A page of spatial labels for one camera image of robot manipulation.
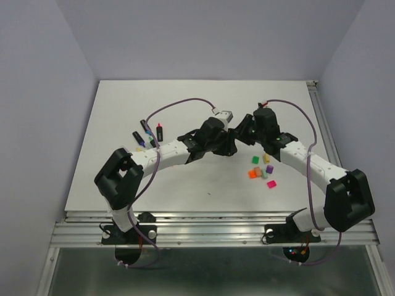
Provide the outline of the pastel yellow pen cap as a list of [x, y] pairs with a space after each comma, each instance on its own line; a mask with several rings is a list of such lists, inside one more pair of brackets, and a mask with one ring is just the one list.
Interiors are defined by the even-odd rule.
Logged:
[[270, 156], [269, 156], [269, 154], [263, 154], [262, 159], [263, 159], [263, 162], [265, 164], [270, 163]]

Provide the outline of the purple pen cap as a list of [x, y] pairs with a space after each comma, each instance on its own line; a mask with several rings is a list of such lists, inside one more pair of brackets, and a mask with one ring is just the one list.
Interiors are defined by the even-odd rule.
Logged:
[[273, 169], [274, 169], [273, 166], [268, 165], [268, 166], [266, 167], [266, 172], [269, 173], [269, 174], [272, 174], [272, 173], [273, 173]]

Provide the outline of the pastel orange pen cap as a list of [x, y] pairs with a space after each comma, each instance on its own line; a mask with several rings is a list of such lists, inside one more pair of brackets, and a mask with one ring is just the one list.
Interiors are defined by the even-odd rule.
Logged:
[[255, 167], [254, 171], [257, 177], [262, 177], [262, 170], [260, 169], [260, 167]]

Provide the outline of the pink pen cap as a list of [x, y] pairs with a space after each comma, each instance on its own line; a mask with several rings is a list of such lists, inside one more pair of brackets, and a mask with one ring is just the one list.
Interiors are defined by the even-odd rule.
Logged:
[[277, 183], [273, 180], [273, 181], [269, 181], [267, 183], [267, 186], [271, 189], [277, 186]]

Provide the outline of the black highlighter pink tip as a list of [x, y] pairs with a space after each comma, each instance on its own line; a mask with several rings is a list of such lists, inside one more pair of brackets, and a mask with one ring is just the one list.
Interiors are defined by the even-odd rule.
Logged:
[[163, 127], [162, 127], [162, 125], [160, 123], [158, 123], [157, 126], [156, 126], [156, 135], [157, 135], [157, 140], [159, 142], [162, 142], [164, 140]]

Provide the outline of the black highlighter green cap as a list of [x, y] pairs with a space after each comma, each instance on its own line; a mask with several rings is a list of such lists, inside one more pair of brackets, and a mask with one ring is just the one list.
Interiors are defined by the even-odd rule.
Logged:
[[153, 137], [149, 137], [149, 143], [152, 146], [152, 148], [156, 148], [157, 147], [156, 142], [155, 142]]

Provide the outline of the black highlighter blue tip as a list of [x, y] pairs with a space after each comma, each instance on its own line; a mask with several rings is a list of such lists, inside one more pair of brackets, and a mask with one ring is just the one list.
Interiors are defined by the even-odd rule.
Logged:
[[141, 124], [141, 126], [142, 126], [144, 132], [145, 132], [146, 134], [148, 134], [149, 136], [151, 136], [152, 133], [151, 133], [151, 130], [150, 130], [149, 128], [147, 128], [147, 126], [146, 126], [146, 121], [145, 121], [145, 120], [141, 120], [141, 121], [140, 121], [140, 124]]

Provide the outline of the black highlighter purple tip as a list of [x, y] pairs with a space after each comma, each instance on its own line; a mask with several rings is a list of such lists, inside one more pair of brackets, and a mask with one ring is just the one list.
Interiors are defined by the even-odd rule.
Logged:
[[138, 143], [139, 146], [146, 147], [144, 139], [137, 131], [132, 132], [132, 136], [134, 137], [135, 141]]

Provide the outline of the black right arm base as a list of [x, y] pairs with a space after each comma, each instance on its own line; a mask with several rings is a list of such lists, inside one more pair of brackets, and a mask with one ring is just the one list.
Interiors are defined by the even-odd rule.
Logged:
[[320, 236], [311, 231], [301, 232], [295, 226], [287, 224], [266, 224], [261, 237], [263, 244], [302, 244], [321, 242]]

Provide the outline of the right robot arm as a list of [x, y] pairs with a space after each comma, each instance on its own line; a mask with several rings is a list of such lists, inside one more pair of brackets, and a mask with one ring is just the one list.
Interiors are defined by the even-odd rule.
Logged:
[[289, 216], [285, 236], [297, 241], [307, 231], [333, 228], [345, 232], [375, 212], [372, 193], [365, 173], [338, 167], [306, 148], [297, 137], [280, 130], [275, 112], [259, 107], [247, 114], [235, 129], [237, 140], [253, 146], [306, 177], [307, 185], [316, 185], [325, 195], [321, 207], [309, 205]]

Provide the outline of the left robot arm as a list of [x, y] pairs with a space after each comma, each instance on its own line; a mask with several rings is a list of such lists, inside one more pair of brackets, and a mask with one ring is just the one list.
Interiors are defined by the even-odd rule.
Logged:
[[110, 207], [117, 226], [116, 236], [124, 243], [137, 237], [136, 216], [131, 204], [138, 195], [143, 178], [159, 170], [186, 165], [211, 152], [231, 156], [237, 152], [234, 134], [228, 128], [233, 118], [230, 111], [209, 117], [202, 126], [159, 148], [131, 153], [124, 148], [115, 150], [94, 178], [101, 195]]

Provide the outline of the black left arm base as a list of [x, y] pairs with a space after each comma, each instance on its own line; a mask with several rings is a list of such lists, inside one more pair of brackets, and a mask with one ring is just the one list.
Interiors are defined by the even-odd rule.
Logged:
[[[155, 222], [156, 217], [154, 215], [149, 212], [142, 212], [138, 215], [138, 222], [136, 224], [136, 227], [154, 243], [156, 243], [157, 236]], [[148, 243], [134, 228], [131, 228], [127, 232], [122, 232], [113, 221], [100, 224], [99, 228], [102, 231], [101, 244], [103, 245], [137, 245]]]

